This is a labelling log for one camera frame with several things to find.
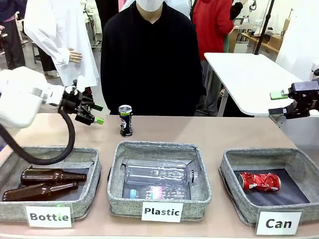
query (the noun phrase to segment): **black can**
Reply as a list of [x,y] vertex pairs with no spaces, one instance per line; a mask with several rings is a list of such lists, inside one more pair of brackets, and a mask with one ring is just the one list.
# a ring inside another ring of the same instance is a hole
[[133,134],[132,129],[132,107],[123,105],[119,107],[119,115],[121,118],[121,136],[130,137]]

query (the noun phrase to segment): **hand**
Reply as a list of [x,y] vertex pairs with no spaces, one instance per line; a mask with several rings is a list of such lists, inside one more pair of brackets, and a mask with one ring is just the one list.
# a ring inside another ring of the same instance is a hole
[[5,27],[0,25],[0,35],[1,35],[1,31],[2,31],[3,29],[5,29]]
[[70,51],[70,62],[81,63],[82,54],[74,51],[73,48],[68,48],[68,50]]
[[242,5],[245,5],[248,2],[248,0],[240,0],[240,2]]

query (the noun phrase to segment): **neck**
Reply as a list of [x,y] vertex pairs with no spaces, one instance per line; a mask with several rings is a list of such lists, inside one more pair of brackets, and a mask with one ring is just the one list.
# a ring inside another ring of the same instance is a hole
[[136,3],[136,7],[142,16],[146,21],[149,21],[151,24],[155,23],[161,16],[162,10],[163,10],[163,4],[160,6],[159,9],[156,11],[145,11],[143,8],[140,7],[138,3]]

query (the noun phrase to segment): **paper label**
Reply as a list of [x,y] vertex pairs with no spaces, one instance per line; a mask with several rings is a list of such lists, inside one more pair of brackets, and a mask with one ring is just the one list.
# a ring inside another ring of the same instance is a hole
[[25,207],[30,227],[71,228],[70,207]]
[[183,203],[143,202],[142,221],[179,223]]
[[302,212],[260,212],[257,235],[295,235]]

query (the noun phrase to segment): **red can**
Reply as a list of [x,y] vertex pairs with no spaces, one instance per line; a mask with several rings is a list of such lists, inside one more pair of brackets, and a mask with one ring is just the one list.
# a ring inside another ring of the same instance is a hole
[[281,187],[280,178],[274,173],[241,173],[238,175],[238,181],[243,190],[278,191]]

